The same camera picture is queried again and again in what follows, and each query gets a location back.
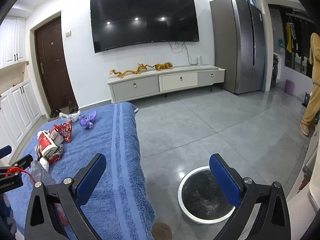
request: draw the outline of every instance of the silver bolt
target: silver bolt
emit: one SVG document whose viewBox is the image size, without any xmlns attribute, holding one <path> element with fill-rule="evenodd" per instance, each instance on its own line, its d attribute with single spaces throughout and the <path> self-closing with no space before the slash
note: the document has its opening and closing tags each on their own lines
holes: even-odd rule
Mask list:
<svg viewBox="0 0 320 240">
<path fill-rule="evenodd" d="M 251 184 L 251 183 L 252 183 L 252 179 L 249 178 L 249 177 L 246 177 L 246 178 L 244 178 L 243 180 L 244 180 L 244 182 L 245 182 L 246 184 Z"/>
<path fill-rule="evenodd" d="M 278 188 L 281 187 L 280 182 L 275 181 L 273 184 L 275 185 L 275 187 L 278 187 Z"/>
<path fill-rule="evenodd" d="M 72 181 L 71 178 L 66 178 L 66 179 L 63 180 L 63 183 L 64 183 L 64 184 L 70 184 L 71 181 Z"/>
<path fill-rule="evenodd" d="M 41 181 L 37 181 L 35 187 L 40 187 L 42 185 Z"/>
</svg>

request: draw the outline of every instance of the black garbage bag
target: black garbage bag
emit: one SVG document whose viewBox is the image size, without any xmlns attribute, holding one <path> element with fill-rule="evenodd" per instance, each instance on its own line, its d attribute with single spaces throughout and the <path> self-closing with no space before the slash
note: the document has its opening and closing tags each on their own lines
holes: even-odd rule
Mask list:
<svg viewBox="0 0 320 240">
<path fill-rule="evenodd" d="M 223 217 L 233 208 L 210 170 L 200 171 L 187 179 L 182 188 L 182 201 L 192 215 L 205 220 Z"/>
</svg>

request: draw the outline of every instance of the television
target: television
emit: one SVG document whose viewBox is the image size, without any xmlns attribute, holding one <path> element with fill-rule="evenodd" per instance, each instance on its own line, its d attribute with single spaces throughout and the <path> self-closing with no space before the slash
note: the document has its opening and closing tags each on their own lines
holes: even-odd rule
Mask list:
<svg viewBox="0 0 320 240">
<path fill-rule="evenodd" d="M 139 43 L 199 41 L 194 0 L 90 0 L 95 53 Z"/>
</svg>

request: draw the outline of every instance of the gray refrigerator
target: gray refrigerator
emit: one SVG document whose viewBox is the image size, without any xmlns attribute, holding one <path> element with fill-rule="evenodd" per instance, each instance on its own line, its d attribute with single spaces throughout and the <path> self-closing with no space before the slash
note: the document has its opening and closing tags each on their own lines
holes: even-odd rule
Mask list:
<svg viewBox="0 0 320 240">
<path fill-rule="evenodd" d="M 215 66 L 224 68 L 222 88 L 241 94 L 261 90 L 265 66 L 262 13 L 246 0 L 210 2 Z"/>
</svg>

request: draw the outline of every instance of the red and white package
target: red and white package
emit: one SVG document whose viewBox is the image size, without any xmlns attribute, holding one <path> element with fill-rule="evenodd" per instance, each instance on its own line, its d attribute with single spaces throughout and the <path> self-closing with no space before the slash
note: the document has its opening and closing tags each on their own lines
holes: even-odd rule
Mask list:
<svg viewBox="0 0 320 240">
<path fill-rule="evenodd" d="M 38 141 L 38 151 L 43 157 L 52 155 L 57 149 L 57 146 L 54 144 L 49 135 L 43 131 L 39 135 Z"/>
<path fill-rule="evenodd" d="M 68 121 L 61 125 L 54 124 L 53 127 L 60 133 L 60 135 L 65 139 L 65 141 L 71 141 L 71 132 L 72 132 L 72 122 Z"/>
<path fill-rule="evenodd" d="M 54 127 L 50 130 L 50 139 L 54 142 L 54 144 L 59 147 L 59 145 L 63 142 L 63 137 Z"/>
</svg>

